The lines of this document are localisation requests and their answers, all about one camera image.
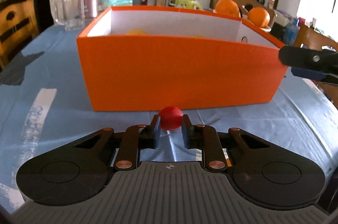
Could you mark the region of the small red fruit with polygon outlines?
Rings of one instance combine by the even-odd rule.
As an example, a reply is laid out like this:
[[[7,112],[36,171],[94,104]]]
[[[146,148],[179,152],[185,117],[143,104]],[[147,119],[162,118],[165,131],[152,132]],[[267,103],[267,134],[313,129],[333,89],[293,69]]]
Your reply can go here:
[[[158,113],[160,116],[160,126],[163,130],[176,130],[181,127],[182,110],[175,106],[168,106]]]

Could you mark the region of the right orange in basket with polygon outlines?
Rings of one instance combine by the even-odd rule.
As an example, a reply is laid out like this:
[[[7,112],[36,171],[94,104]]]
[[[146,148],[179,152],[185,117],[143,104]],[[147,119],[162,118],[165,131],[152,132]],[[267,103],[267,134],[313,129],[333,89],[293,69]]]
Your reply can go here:
[[[257,27],[266,27],[270,22],[270,15],[266,9],[262,7],[252,8],[248,12],[248,19],[253,22]]]

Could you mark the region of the orange in basket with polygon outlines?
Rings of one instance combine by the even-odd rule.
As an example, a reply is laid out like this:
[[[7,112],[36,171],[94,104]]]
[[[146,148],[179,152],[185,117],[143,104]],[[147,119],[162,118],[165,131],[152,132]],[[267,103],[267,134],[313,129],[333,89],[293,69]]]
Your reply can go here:
[[[233,0],[219,0],[214,8],[214,11],[221,15],[231,17],[240,17],[240,9]]]
[[[252,8],[248,12],[248,19],[253,22],[257,27],[266,27],[270,22],[270,15],[266,9],[262,7]]]

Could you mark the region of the orange cardboard box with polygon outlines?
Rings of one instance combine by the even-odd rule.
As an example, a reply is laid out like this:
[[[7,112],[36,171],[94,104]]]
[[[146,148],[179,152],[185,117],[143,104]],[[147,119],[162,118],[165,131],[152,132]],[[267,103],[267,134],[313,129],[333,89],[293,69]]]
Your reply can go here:
[[[148,35],[126,35],[134,29]],[[270,102],[288,69],[281,47],[244,19],[173,7],[111,7],[77,37],[95,111]]]

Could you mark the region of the blue tablecloth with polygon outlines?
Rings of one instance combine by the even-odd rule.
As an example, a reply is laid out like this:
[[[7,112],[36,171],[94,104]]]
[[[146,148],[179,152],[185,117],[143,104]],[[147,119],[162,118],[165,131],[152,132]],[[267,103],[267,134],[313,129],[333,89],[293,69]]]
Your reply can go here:
[[[15,182],[28,159],[103,127],[124,131],[150,123],[152,112],[96,112],[85,87],[77,31],[52,26],[1,73],[1,205],[23,204]],[[288,72],[267,104],[187,112],[194,124],[239,127],[301,154],[327,176],[337,168],[337,109],[310,81]]]

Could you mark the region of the left orange in basket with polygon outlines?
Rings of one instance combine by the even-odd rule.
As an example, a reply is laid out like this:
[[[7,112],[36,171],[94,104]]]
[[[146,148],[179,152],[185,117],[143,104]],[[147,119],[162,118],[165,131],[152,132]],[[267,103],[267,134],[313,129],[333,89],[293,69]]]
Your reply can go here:
[[[214,11],[221,15],[231,17],[240,17],[240,9],[233,0],[219,0],[214,8]]]

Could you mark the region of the yellow pear in box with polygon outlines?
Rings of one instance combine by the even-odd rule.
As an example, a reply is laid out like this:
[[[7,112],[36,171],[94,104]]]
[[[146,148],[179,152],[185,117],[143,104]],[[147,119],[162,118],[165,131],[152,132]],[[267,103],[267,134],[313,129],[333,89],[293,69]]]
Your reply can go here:
[[[126,35],[148,35],[148,32],[140,29],[130,30],[126,33]]]

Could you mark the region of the green panda mug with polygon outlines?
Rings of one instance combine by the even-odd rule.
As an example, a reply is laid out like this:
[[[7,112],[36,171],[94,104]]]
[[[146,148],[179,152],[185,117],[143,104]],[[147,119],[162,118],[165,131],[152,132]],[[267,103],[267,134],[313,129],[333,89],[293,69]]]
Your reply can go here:
[[[176,8],[185,8],[190,10],[202,10],[203,6],[193,0],[175,0]]]

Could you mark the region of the clear glass mug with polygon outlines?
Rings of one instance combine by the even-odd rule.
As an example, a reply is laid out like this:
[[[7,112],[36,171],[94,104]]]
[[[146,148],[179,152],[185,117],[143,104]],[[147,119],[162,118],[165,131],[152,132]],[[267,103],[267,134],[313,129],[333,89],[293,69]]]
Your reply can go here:
[[[64,26],[67,31],[84,28],[83,0],[49,0],[49,2],[55,24]]]

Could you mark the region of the wooden chair left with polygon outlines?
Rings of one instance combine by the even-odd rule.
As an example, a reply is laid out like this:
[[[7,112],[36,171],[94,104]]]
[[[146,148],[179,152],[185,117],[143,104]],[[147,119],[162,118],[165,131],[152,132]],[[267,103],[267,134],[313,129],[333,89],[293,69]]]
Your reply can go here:
[[[23,46],[28,38],[39,35],[32,0],[11,4],[1,11],[1,69],[10,62],[10,56]]]

